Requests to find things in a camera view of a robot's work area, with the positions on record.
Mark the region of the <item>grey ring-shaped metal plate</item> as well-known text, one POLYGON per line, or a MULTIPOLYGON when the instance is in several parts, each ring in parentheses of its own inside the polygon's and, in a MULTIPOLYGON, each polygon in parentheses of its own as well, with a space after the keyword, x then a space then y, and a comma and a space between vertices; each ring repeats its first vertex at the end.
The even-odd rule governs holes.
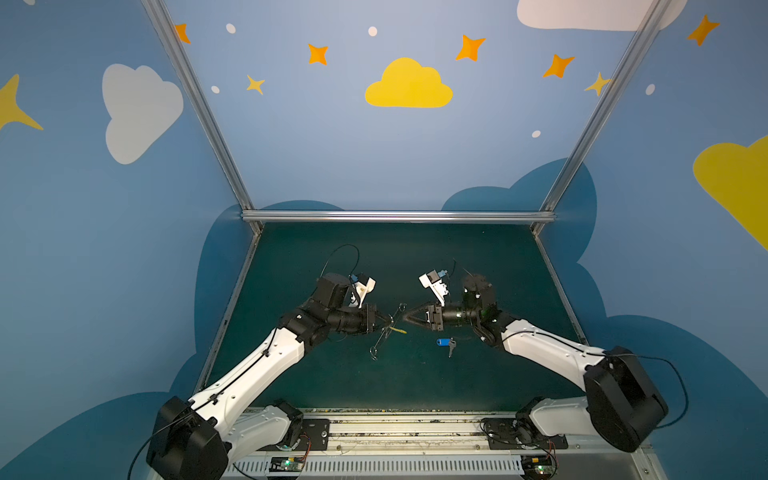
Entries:
MULTIPOLYGON (((395 310, 393 314, 391 314, 394 318, 394 327, 396 327, 396 324, 398 320, 403 316, 407 308, 406 303, 400 303, 395 310)), ((374 343, 374 345, 369 349, 370 357, 373 361, 377 361, 379 358, 379 350, 383 346, 383 344, 389 339, 389 337, 397 332, 390 332, 389 330, 380 330, 380 335, 377 339, 377 341, 374 343)))

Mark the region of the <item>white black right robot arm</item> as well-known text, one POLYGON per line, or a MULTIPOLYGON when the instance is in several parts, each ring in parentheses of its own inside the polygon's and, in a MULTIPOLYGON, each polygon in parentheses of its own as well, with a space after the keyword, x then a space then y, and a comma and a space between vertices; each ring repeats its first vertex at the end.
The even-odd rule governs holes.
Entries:
POLYGON ((493 285, 482 275, 467 275, 460 302, 451 303, 446 276, 446 271, 420 276, 420 284, 436 300, 406 312, 407 322, 431 331, 469 326, 484 344, 530 360, 583 393, 533 399, 499 425, 493 441, 534 446, 560 436, 599 436, 631 453, 660 427, 668 405, 633 352, 580 344, 501 310, 493 285))

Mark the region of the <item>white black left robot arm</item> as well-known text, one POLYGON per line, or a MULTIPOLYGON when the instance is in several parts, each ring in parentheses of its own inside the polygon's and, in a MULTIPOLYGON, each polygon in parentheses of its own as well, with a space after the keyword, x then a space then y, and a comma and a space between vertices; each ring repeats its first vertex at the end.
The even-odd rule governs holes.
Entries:
POLYGON ((169 399, 158 411, 142 452, 163 479, 219 479, 228 467, 267 446, 293 447, 303 414, 276 401, 252 420, 239 419, 281 374, 332 332, 367 335, 385 316, 365 303, 376 282, 364 275, 322 275, 310 297, 285 313, 266 339, 219 380, 187 400, 169 399))

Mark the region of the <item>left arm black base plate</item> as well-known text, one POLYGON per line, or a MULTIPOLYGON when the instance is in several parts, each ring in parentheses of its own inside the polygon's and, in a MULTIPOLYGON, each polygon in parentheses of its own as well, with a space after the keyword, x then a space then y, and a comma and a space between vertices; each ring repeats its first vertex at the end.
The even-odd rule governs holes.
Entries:
POLYGON ((261 448, 261 451, 325 451, 330 436, 330 420, 326 418, 304 419, 301 425, 293 422, 286 436, 277 444, 261 448))

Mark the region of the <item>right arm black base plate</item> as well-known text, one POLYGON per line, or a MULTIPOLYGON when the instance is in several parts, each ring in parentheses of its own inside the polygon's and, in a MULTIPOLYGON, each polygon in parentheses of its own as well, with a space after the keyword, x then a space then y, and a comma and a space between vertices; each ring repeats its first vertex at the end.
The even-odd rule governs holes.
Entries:
POLYGON ((514 417, 486 417, 480 429, 491 450, 556 450, 567 449, 563 435, 545 436, 531 422, 514 417))

